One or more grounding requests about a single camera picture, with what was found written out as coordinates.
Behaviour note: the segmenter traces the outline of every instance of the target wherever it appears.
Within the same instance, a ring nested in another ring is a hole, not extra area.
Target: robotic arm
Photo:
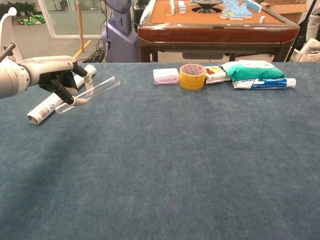
[[[72,72],[84,78],[86,89],[93,87],[92,76],[70,56],[33,57],[14,62],[10,58],[15,44],[10,43],[0,55],[0,99],[24,92],[28,87],[40,88],[55,93],[63,102],[80,106],[85,98],[75,98],[78,88]]]

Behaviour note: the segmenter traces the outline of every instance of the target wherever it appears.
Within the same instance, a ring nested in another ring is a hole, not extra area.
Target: table
[[[197,6],[184,2],[186,14],[179,14],[178,1],[174,1],[175,15],[171,15],[168,0],[149,2],[137,31],[142,62],[150,62],[150,53],[158,51],[182,52],[186,58],[198,55],[200,59],[231,53],[230,61],[236,54],[268,53],[274,55],[274,62],[284,62],[300,29],[265,7],[261,13],[249,9],[252,18],[238,21],[221,19],[221,13],[194,12]]]
[[[320,239],[319,64],[277,63],[283,90],[154,85],[181,65],[96,64],[121,85],[41,125],[48,92],[1,99],[0,239]]]

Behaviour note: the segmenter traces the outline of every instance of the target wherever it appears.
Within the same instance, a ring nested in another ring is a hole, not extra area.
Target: toothpaste tube
[[[248,79],[232,82],[235,89],[285,89],[294,88],[296,79],[294,78],[277,78],[277,79]]]

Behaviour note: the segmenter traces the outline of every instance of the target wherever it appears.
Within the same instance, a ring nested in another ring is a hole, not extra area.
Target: cloth-covered table
[[[1,99],[0,239],[320,239],[320,67],[275,65],[295,88],[187,91],[153,81],[182,63],[96,64],[121,85],[40,125],[49,92]]]

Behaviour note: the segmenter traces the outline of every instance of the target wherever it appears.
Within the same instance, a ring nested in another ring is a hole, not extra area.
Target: yellow tape
[[[205,85],[206,69],[199,64],[186,64],[180,67],[179,85],[187,90],[200,90]]]

